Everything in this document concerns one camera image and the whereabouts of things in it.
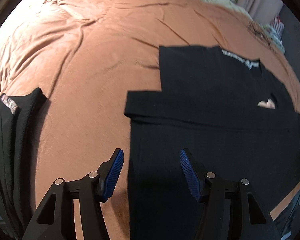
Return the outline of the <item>black teddy bear t-shirt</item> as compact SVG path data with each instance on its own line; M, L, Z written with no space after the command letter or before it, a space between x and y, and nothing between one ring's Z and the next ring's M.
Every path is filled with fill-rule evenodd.
M267 212L300 181L300 114L260 59L219 46L160 47L161 91L131 91L128 200L131 239L194 239L209 182L249 180Z

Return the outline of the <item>folded black printed garment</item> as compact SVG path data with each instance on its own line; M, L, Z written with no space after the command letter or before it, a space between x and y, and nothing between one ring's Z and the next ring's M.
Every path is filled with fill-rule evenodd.
M0 96L0 216L14 239L22 239L33 214L31 135L46 100L40 88Z

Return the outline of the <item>salmon orange blanket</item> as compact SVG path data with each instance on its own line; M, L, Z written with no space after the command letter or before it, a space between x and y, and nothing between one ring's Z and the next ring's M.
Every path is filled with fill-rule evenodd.
M131 239L128 200L131 91L161 91L160 47L219 46L260 59L300 114L300 83L262 27L202 0L42 0L0 50L0 96L40 88L47 100L31 135L32 217L22 239L84 239L79 183L115 149L124 163L101 203L110 239ZM299 183L270 212L251 182L221 179L220 239L284 239Z

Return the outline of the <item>pink curtain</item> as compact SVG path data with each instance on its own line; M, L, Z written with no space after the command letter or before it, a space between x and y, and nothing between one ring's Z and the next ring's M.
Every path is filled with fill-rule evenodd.
M237 5L244 8L251 18L258 23L270 23L282 7L281 0L238 0Z

